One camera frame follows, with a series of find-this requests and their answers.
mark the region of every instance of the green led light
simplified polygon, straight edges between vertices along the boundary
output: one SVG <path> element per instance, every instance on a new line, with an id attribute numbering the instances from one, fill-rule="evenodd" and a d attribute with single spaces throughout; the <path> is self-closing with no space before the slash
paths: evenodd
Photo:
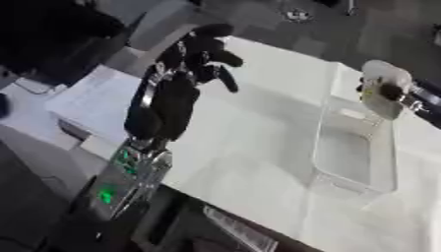
<path id="1" fill-rule="evenodd" d="M 103 201 L 103 203 L 110 204 L 113 198 L 113 190 L 110 190 L 108 188 L 101 189 L 98 192 L 98 196 Z"/>

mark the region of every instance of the silver metal part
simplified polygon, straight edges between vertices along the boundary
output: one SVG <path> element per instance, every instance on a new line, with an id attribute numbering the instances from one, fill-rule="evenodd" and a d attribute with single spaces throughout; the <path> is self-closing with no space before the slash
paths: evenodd
<path id="1" fill-rule="evenodd" d="M 104 221 L 118 218 L 134 202 L 149 201 L 170 169 L 170 151 L 145 154 L 128 140 L 90 190 L 91 208 Z"/>

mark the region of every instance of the black cable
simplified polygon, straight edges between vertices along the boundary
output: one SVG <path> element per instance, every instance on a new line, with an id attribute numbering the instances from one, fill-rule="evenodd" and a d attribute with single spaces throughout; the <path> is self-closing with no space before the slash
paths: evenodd
<path id="1" fill-rule="evenodd" d="M 51 91 L 53 89 L 53 88 L 49 88 L 49 89 L 47 89 L 47 90 L 45 90 L 43 92 L 36 92 L 36 91 L 33 91 L 33 90 L 31 90 L 31 89 L 29 89 L 29 88 L 27 88 L 27 87 L 25 87 L 22 84 L 19 84 L 17 82 L 14 82 L 14 84 L 19 86 L 20 88 L 24 89 L 28 93 L 33 94 L 33 95 L 46 95 L 47 93 L 49 93 L 49 91 Z"/>
<path id="2" fill-rule="evenodd" d="M 26 243 L 23 243 L 20 240 L 12 238 L 12 237 L 0 236 L 0 241 L 7 241 L 7 242 L 10 242 L 10 243 L 13 243 L 13 244 L 15 244 L 15 245 L 17 245 L 17 246 L 19 246 L 19 247 L 21 247 L 23 249 L 26 249 L 26 250 L 30 250 L 30 251 L 34 251 L 35 250 L 35 248 L 33 248 L 32 246 L 30 246 L 30 245 L 28 245 Z"/>

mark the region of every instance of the black robotic glove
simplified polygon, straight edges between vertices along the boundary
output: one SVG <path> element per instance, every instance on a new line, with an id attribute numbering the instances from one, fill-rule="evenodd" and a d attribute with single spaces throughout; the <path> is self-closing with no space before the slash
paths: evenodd
<path id="1" fill-rule="evenodd" d="M 153 137 L 175 141 L 186 130 L 200 91 L 197 86 L 220 79 L 232 93 L 238 86 L 220 62 L 240 67 L 242 59 L 224 50 L 217 37 L 229 36 L 227 24 L 196 28 L 166 49 L 150 67 L 135 93 L 125 129 L 139 140 Z"/>

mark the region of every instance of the small object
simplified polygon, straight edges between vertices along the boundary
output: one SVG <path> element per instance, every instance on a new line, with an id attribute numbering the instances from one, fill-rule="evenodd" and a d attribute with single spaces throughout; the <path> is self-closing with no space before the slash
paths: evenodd
<path id="1" fill-rule="evenodd" d="M 6 117 L 11 112 L 11 104 L 5 94 L 0 94 L 0 119 Z"/>
<path id="2" fill-rule="evenodd" d="M 384 84 L 380 87 L 380 95 L 390 101 L 398 101 L 403 96 L 403 90 L 392 84 Z"/>
<path id="3" fill-rule="evenodd" d="M 308 12 L 300 10 L 298 8 L 293 9 L 292 11 L 288 11 L 284 13 L 286 18 L 289 21 L 297 22 L 297 23 L 306 23 L 308 21 L 312 21 L 313 17 Z"/>

